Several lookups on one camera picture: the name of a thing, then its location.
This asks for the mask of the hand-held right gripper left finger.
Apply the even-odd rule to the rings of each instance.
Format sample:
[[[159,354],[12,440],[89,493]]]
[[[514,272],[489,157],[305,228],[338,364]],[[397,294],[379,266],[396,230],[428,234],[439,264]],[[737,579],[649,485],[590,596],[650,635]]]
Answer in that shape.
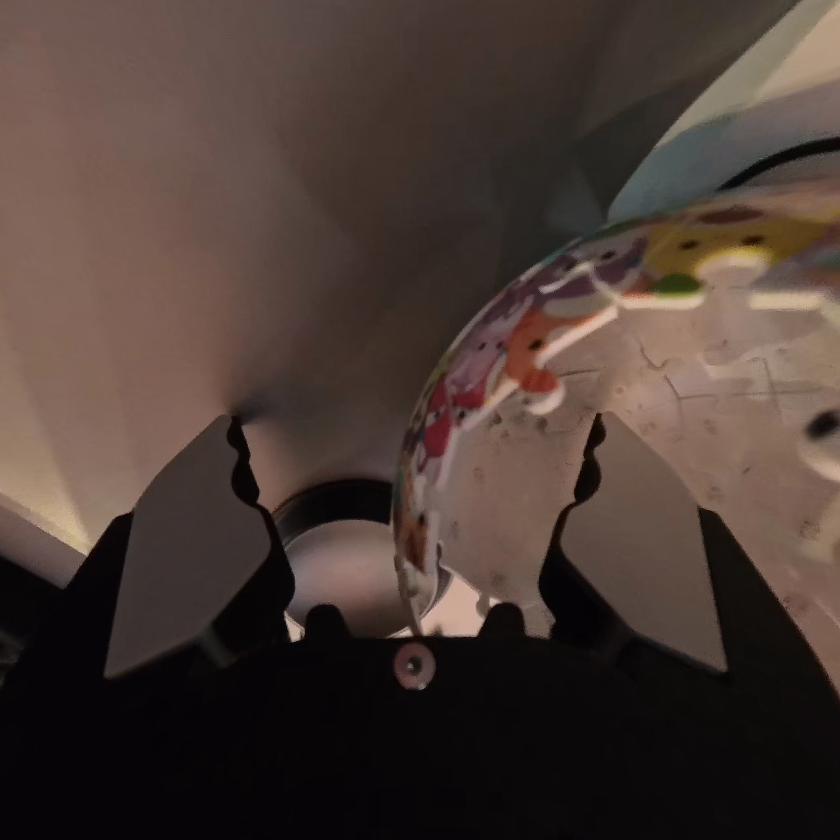
[[[294,591],[242,424],[218,416],[133,508],[104,675],[124,677],[186,648],[224,668],[287,642]]]

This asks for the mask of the black round ball stand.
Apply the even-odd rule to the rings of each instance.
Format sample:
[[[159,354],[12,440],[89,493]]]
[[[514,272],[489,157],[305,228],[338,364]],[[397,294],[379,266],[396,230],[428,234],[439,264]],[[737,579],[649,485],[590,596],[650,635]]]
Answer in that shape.
[[[438,512],[410,502],[397,521],[389,482],[350,478],[290,497],[274,522],[295,578],[287,616],[299,627],[332,607],[352,637],[444,635],[434,609],[452,574],[441,567]]]

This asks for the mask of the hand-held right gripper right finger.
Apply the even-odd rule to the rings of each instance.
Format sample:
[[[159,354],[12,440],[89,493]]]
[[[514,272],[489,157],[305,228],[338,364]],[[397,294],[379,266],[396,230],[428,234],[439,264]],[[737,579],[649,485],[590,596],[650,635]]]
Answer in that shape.
[[[641,644],[713,675],[727,671],[699,508],[614,413],[595,416],[539,593],[553,641],[613,662]]]

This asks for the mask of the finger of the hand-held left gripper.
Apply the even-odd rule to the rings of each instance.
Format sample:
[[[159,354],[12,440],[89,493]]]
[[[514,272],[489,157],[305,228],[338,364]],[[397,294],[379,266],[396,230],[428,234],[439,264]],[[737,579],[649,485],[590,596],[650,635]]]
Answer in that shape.
[[[613,200],[624,220],[727,188],[838,177],[839,2],[804,1],[706,89]]]

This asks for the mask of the colourful cartoon puzzle ball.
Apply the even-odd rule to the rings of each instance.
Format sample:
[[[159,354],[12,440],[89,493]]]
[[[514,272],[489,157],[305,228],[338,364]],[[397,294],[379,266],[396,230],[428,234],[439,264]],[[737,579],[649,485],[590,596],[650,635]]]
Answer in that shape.
[[[516,603],[530,634],[585,441],[614,413],[716,512],[838,690],[838,177],[632,218],[504,287],[419,393],[393,484],[440,516],[445,635]]]

